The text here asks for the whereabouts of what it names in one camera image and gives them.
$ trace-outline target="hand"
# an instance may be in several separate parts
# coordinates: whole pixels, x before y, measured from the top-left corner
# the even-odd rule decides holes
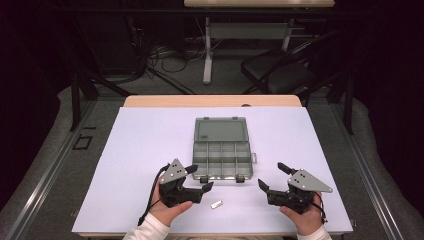
[[[162,201],[160,201],[159,182],[156,183],[155,191],[152,197],[152,207],[149,212],[155,216],[163,225],[170,227],[172,220],[178,217],[181,213],[187,211],[192,205],[192,202],[184,202],[174,207],[168,208]]]
[[[314,203],[318,206],[321,206],[320,197],[320,192],[317,192],[314,196]],[[309,205],[308,209],[302,214],[299,214],[286,206],[282,206],[280,208],[280,212],[293,221],[296,225],[297,232],[302,236],[311,235],[322,226],[321,210],[315,206]]]

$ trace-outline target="wooden table edge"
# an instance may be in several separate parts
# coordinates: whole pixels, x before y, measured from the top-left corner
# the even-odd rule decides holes
[[[302,107],[296,95],[136,95],[124,107]]]

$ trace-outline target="white sleeve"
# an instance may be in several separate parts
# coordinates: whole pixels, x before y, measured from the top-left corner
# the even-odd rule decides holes
[[[297,240],[331,240],[330,234],[325,230],[324,225],[322,225],[318,230],[308,236],[302,236],[297,234]]]
[[[152,214],[148,213],[144,222],[140,226],[131,229],[123,240],[163,240],[168,235],[169,229]]]

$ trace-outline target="small metal part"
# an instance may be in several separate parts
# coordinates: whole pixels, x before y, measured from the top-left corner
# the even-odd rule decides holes
[[[220,206],[222,206],[222,204],[224,204],[224,202],[222,200],[219,200],[218,202],[215,202],[211,205],[212,210],[215,208],[218,208]]]

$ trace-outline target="white tabletop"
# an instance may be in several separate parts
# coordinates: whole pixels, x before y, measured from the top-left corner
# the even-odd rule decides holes
[[[278,207],[267,204],[257,183],[261,178],[273,190],[287,190],[289,176],[277,168],[278,162],[305,169],[333,188],[333,193],[323,193],[325,227],[330,233],[352,231],[309,115],[300,107],[121,108],[72,231],[124,234],[136,226],[158,170],[174,158],[191,165],[195,119],[233,116],[247,121],[251,149],[258,156],[253,178],[242,184],[215,181],[200,204],[174,220],[172,234],[295,233]],[[184,186],[201,184],[188,176]],[[212,210],[218,200],[224,205]]]
[[[186,7],[333,7],[334,0],[184,0]]]

